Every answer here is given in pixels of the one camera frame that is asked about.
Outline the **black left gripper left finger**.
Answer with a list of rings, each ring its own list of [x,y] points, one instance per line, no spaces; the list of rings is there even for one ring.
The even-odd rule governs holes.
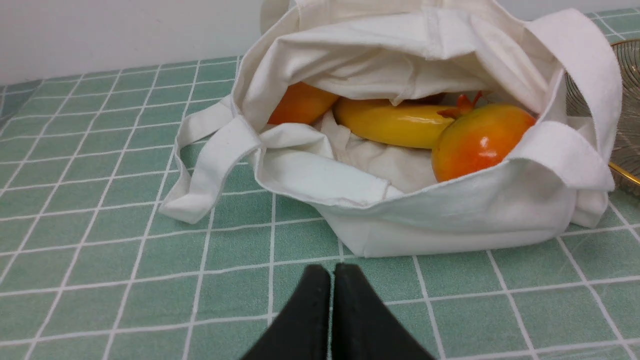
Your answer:
[[[308,265],[278,316],[243,360],[325,360],[328,353],[331,280]]]

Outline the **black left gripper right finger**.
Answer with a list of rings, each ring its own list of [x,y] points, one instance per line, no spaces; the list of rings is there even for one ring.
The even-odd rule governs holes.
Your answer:
[[[356,264],[334,267],[334,360],[433,360],[382,302]]]

